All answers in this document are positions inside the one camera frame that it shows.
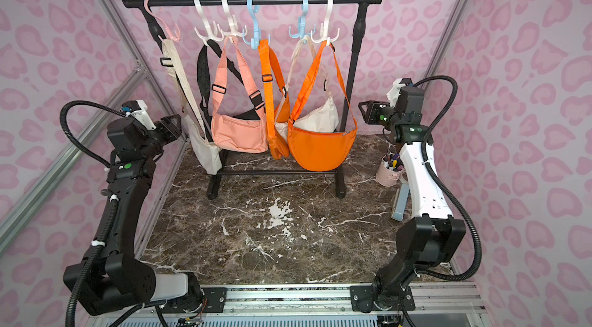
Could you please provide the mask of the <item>large orange crescent bag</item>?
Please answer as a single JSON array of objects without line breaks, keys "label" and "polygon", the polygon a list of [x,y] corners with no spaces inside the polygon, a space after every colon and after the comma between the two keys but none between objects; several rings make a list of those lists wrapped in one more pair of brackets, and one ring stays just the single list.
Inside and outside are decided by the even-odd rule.
[{"label": "large orange crescent bag", "polygon": [[321,133],[295,126],[308,102],[327,45],[322,44],[314,58],[288,119],[288,146],[298,164],[308,171],[325,172],[338,168],[348,157],[357,137],[358,123],[348,132]]}]

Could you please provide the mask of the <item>pink shoulder bag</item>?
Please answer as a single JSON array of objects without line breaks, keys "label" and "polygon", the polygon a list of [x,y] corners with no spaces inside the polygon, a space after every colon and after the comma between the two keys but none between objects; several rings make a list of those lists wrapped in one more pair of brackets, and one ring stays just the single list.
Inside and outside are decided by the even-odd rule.
[{"label": "pink shoulder bag", "polygon": [[[228,56],[227,45],[234,44],[237,53],[237,64],[243,80],[243,85],[248,93],[258,120],[242,120],[237,117],[219,113],[220,106],[227,92],[228,84]],[[212,85],[212,100],[214,111],[212,120],[212,132],[214,143],[227,151],[236,151],[249,154],[263,153],[268,150],[267,119],[265,115],[264,97],[258,89],[249,66],[238,48],[237,37],[227,36],[220,61],[217,66],[216,77]]]}]

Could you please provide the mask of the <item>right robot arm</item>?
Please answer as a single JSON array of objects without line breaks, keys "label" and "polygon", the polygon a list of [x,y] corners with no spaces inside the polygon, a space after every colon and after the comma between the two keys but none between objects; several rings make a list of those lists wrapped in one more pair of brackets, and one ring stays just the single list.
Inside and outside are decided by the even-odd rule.
[{"label": "right robot arm", "polygon": [[[426,94],[422,85],[436,80],[449,83],[452,91],[445,106],[426,126],[422,123]],[[410,290],[414,279],[420,275],[449,282],[471,279],[479,270],[483,249],[467,210],[436,173],[433,130],[453,105],[458,92],[456,80],[449,76],[418,82],[402,78],[395,81],[392,90],[397,96],[395,103],[378,108],[375,102],[367,101],[363,117],[366,123],[379,123],[390,132],[407,176],[412,214],[396,233],[393,260],[377,271],[370,286],[351,287],[350,299],[353,310],[359,313],[400,311],[406,315],[415,308]],[[466,234],[470,234],[474,247],[469,268],[459,275],[436,272],[437,265],[452,259]]]}]

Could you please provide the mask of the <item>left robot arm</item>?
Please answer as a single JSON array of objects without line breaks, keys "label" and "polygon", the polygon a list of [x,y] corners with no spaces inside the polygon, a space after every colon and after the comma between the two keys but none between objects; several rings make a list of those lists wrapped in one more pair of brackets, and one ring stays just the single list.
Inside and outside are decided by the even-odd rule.
[{"label": "left robot arm", "polygon": [[[105,160],[82,145],[68,124],[68,113],[75,106],[90,106],[117,115],[107,126],[113,145]],[[107,170],[106,197],[97,233],[80,263],[70,265],[63,282],[71,292],[65,324],[74,326],[76,308],[81,305],[91,316],[122,310],[115,326],[136,311],[154,307],[158,318],[164,313],[201,313],[207,300],[197,277],[191,272],[158,275],[136,259],[135,236],[144,200],[152,187],[157,162],[164,148],[182,134],[178,114],[152,121],[145,103],[128,101],[114,110],[87,100],[74,100],[60,111],[60,126],[69,141]]]}]

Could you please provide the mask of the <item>cream white crescent bag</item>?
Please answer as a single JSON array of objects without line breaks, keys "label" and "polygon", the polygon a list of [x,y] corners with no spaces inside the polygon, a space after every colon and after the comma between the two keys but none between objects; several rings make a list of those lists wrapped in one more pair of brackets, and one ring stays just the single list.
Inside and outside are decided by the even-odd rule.
[{"label": "cream white crescent bag", "polygon": [[[298,63],[300,52],[305,45],[308,45],[312,58],[315,58],[317,54],[309,35],[305,35],[298,41],[291,56],[291,67],[288,73],[288,80],[285,83],[286,90],[289,90],[294,68]],[[328,89],[328,73],[322,65],[320,65],[318,76],[324,81],[324,92],[326,95],[325,103],[309,112],[307,115],[300,117],[294,124],[300,129],[311,132],[332,133],[338,126],[339,115],[331,91]],[[288,117],[290,116],[290,106],[291,104],[288,100],[288,94],[285,94],[280,102],[280,107],[282,110],[286,107],[288,113],[286,116],[277,115],[274,119],[275,131],[279,133],[279,136],[282,137],[285,142],[288,141]]]}]

